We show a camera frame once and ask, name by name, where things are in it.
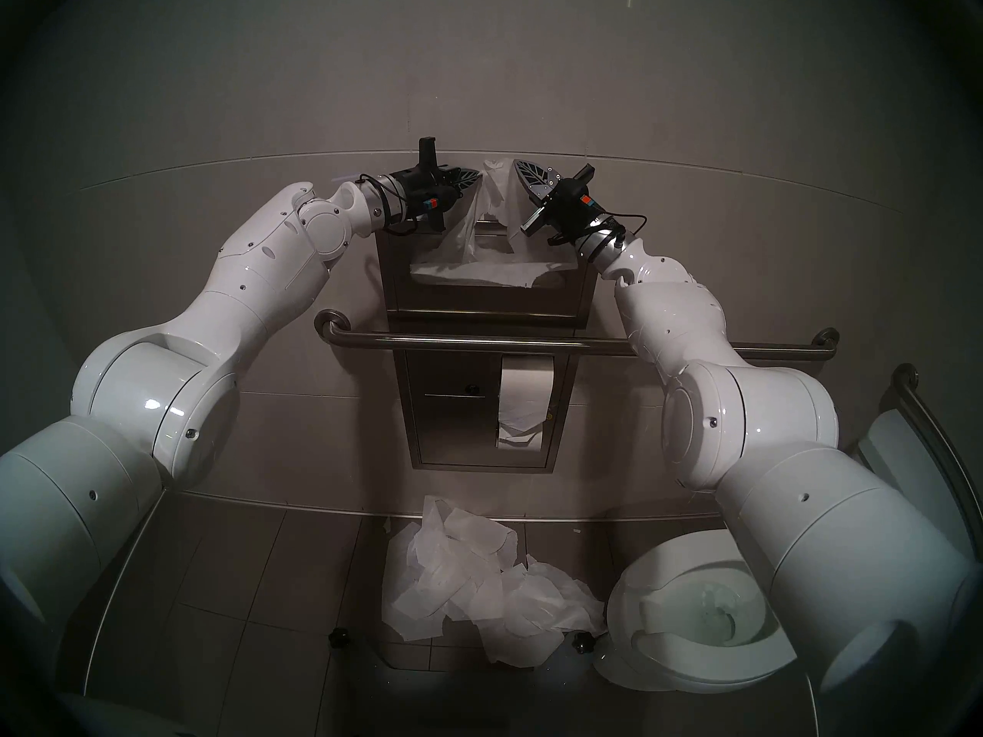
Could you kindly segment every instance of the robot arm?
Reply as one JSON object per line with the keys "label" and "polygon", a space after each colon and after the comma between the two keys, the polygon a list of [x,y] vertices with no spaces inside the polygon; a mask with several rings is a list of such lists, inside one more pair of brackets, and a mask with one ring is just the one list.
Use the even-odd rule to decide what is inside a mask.
{"label": "robot arm", "polygon": [[281,190],[218,250],[202,293],[166,323],[98,346],[71,415],[0,457],[0,600],[42,665],[99,573],[160,497],[200,481],[231,431],[239,377],[300,316],[353,236],[441,215],[478,179],[437,165],[432,137],[410,169],[318,198]]}
{"label": "robot arm", "polygon": [[[818,381],[734,353],[718,301],[590,197],[590,166],[572,179],[516,169],[538,206],[523,231],[553,225],[551,242],[572,243],[617,280],[628,339],[665,386],[665,464],[683,486],[714,493],[809,674],[823,732],[870,733],[938,656],[980,567],[837,450],[836,411]],[[645,654],[660,636],[643,629],[632,644]]]}

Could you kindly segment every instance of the white toilet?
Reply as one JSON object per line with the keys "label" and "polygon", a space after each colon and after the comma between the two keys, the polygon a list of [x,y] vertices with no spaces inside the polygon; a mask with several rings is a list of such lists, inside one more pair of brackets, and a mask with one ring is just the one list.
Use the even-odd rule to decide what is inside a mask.
{"label": "white toilet", "polygon": [[795,660],[791,644],[727,530],[650,549],[607,603],[594,667],[633,690],[727,692]]}

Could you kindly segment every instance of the tissue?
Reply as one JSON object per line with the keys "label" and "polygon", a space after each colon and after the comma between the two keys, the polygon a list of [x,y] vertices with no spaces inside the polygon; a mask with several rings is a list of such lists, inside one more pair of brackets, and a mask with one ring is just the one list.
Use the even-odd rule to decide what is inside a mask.
{"label": "tissue", "polygon": [[500,449],[539,451],[543,422],[553,395],[553,357],[501,358],[498,388],[498,440]]}
{"label": "tissue", "polygon": [[[440,245],[410,263],[410,276],[423,284],[500,285],[532,287],[551,271],[577,268],[572,246],[551,246],[546,233],[526,237],[522,223],[535,210],[512,168],[512,159],[486,160],[481,178],[465,191],[467,213],[455,223]],[[507,229],[512,253],[478,245],[475,222],[495,218]]]}
{"label": "tissue", "polygon": [[420,525],[389,542],[382,620],[407,642],[441,636],[444,617],[470,620],[489,661],[520,668],[544,663],[564,632],[606,631],[587,585],[532,555],[516,564],[517,548],[508,526],[426,497]]}

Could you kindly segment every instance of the grab bar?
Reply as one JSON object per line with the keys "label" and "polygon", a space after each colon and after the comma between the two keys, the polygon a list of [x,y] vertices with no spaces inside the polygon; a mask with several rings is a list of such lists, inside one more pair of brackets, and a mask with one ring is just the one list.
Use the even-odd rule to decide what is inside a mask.
{"label": "grab bar", "polygon": [[942,471],[960,509],[962,520],[966,523],[966,529],[969,530],[973,553],[976,559],[983,560],[983,507],[980,506],[976,486],[969,469],[955,451],[953,442],[918,395],[918,370],[915,365],[898,365],[890,376],[890,386],[900,399],[899,409],[902,414],[921,436],[925,448]]}
{"label": "grab bar", "polygon": [[[634,357],[623,338],[548,338],[518,335],[430,335],[405,332],[358,332],[342,312],[324,309],[314,329],[325,343],[342,348],[395,351],[484,351],[503,354],[570,354]],[[731,343],[743,359],[771,362],[826,362],[837,354],[839,332],[821,330],[809,346],[772,343]]]}

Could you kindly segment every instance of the paper towel dispenser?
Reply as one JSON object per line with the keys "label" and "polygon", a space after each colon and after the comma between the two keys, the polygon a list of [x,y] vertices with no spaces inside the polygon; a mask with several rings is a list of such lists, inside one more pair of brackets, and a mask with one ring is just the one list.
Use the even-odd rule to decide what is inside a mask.
{"label": "paper towel dispenser", "polygon": [[[480,222],[478,231],[494,242],[505,228]],[[532,288],[421,284],[411,277],[410,263],[437,242],[439,234],[425,224],[407,237],[376,233],[390,331],[569,337],[586,326],[597,274],[583,261],[576,269],[551,272]],[[576,356],[549,357],[553,380],[546,417],[541,440],[531,448],[499,443],[502,354],[395,350],[393,358],[415,468],[553,471]]]}

